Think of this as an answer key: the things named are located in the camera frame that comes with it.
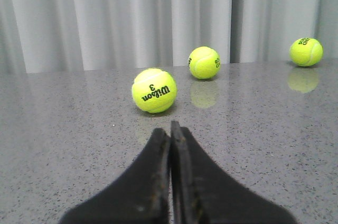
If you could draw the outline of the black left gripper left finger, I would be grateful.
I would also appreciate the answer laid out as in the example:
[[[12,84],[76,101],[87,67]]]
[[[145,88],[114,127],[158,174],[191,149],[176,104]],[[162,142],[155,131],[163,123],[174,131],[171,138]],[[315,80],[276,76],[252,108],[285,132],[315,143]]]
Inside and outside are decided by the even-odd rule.
[[[154,129],[131,166],[60,223],[168,223],[170,144],[163,129]]]

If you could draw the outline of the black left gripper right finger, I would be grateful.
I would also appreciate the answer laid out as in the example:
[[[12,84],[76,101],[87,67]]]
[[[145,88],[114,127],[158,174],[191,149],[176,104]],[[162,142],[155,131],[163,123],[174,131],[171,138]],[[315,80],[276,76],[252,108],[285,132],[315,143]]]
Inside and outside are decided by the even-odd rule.
[[[296,223],[285,208],[264,199],[223,171],[188,128],[171,123],[175,223]]]

